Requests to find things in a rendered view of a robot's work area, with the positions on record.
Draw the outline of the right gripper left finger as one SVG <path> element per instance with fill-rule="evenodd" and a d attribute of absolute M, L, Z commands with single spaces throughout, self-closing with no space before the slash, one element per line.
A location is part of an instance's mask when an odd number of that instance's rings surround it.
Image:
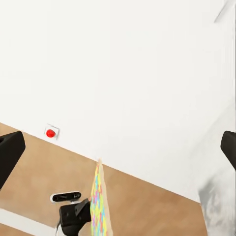
<path fill-rule="evenodd" d="M 0 136 L 0 190 L 26 149 L 22 131 Z"/>

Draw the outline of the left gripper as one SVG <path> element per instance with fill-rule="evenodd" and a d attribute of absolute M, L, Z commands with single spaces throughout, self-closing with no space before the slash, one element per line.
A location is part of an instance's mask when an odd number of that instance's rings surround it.
<path fill-rule="evenodd" d="M 59 216 L 61 227 L 66 227 L 72 233 L 78 232 L 87 222 L 91 221 L 89 199 L 80 203 L 61 206 Z"/>

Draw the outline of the jigsaw puzzle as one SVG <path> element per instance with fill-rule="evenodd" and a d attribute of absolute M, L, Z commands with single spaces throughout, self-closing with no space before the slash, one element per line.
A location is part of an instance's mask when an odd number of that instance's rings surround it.
<path fill-rule="evenodd" d="M 91 232 L 92 236 L 114 236 L 102 164 L 98 159 L 90 197 Z"/>

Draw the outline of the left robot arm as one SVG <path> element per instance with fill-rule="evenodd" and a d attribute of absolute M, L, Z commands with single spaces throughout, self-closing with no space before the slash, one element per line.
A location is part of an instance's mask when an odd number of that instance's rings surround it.
<path fill-rule="evenodd" d="M 78 231 L 91 221 L 90 201 L 89 199 L 79 201 L 80 197 L 79 191 L 51 195 L 50 201 L 52 203 L 67 201 L 71 203 L 71 205 L 59 208 L 60 223 L 57 226 L 56 236 L 77 236 Z"/>

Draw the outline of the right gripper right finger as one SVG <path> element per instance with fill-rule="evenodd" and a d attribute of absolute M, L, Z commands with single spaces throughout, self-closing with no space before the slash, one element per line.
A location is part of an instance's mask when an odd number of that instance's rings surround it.
<path fill-rule="evenodd" d="M 236 133 L 225 131 L 222 136 L 220 147 L 236 170 Z"/>

